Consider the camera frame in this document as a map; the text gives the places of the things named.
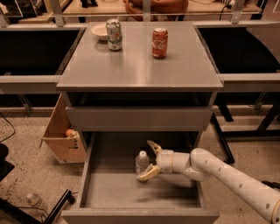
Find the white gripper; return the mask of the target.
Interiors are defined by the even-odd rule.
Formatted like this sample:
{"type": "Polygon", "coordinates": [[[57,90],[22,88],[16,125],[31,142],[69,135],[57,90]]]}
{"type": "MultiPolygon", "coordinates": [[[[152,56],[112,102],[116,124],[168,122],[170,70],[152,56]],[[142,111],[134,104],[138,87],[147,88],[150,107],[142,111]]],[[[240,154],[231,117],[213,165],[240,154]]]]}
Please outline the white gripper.
{"type": "Polygon", "coordinates": [[[172,158],[174,151],[173,150],[162,150],[161,146],[157,143],[148,140],[147,144],[152,148],[155,155],[157,156],[156,162],[157,165],[150,164],[146,170],[137,175],[136,179],[140,182],[145,182],[149,179],[156,177],[160,172],[162,173],[172,173],[172,158]]]}

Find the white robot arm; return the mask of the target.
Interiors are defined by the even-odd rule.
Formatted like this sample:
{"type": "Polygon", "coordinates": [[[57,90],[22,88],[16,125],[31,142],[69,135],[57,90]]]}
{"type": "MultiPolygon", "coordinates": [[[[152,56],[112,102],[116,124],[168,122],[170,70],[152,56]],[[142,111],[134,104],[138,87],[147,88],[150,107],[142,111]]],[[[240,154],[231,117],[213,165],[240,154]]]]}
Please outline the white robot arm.
{"type": "Polygon", "coordinates": [[[270,224],[280,224],[280,192],[224,163],[208,150],[195,148],[190,153],[164,150],[151,140],[147,144],[156,155],[156,164],[149,164],[138,174],[139,181],[159,173],[180,173],[188,179],[205,181],[216,177],[228,189],[250,205],[270,224]]]}

